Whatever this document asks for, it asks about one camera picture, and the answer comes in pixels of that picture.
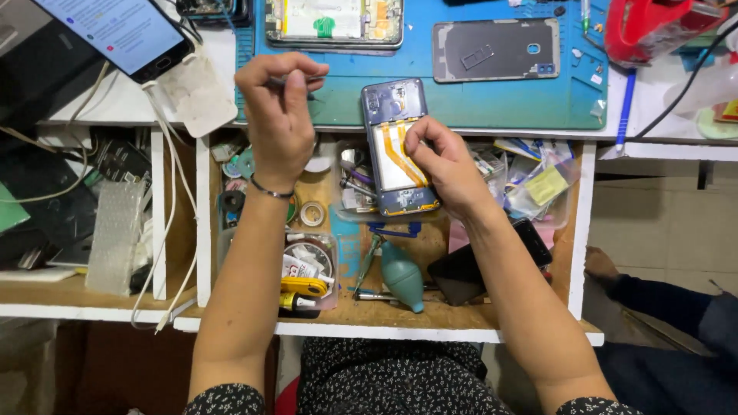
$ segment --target green blower bulb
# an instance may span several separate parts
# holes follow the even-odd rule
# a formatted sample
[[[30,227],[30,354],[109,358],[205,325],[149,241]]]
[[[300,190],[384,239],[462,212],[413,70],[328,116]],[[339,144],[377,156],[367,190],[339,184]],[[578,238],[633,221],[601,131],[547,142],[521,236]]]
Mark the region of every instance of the green blower bulb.
[[[423,311],[423,276],[420,268],[407,253],[392,245],[382,243],[382,277],[384,285],[398,300],[413,309]]]

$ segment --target gray phone back cover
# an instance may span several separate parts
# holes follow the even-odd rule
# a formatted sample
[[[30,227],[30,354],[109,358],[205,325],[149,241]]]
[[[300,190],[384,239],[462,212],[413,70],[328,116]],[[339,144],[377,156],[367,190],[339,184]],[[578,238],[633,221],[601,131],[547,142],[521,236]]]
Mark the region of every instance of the gray phone back cover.
[[[432,44],[439,83],[559,76],[556,18],[439,22]]]

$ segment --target yellow sticky note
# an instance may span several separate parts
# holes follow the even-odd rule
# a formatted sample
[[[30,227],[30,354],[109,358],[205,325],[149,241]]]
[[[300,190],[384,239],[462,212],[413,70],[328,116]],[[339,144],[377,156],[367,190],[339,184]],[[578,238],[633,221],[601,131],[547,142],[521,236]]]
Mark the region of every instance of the yellow sticky note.
[[[533,200],[543,206],[549,203],[559,193],[566,190],[569,184],[561,176],[556,166],[548,166],[541,174],[535,176],[529,182],[525,183],[525,188],[531,194]]]

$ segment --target black patterned clothing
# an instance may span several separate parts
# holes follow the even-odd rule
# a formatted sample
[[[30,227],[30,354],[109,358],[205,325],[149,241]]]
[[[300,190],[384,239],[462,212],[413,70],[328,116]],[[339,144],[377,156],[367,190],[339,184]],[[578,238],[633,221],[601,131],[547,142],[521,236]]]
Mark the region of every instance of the black patterned clothing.
[[[469,343],[309,337],[301,366],[298,414],[511,414],[484,384],[487,368]],[[264,400],[248,385],[218,385],[184,413],[261,415]],[[556,413],[638,414],[596,397],[574,399]]]

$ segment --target bubble wrap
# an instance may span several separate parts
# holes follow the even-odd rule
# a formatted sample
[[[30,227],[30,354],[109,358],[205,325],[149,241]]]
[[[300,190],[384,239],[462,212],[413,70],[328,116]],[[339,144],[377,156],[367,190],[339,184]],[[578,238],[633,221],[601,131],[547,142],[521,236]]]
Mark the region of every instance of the bubble wrap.
[[[143,181],[105,181],[101,186],[85,280],[87,288],[115,295],[131,293],[128,285],[141,230],[145,189]]]

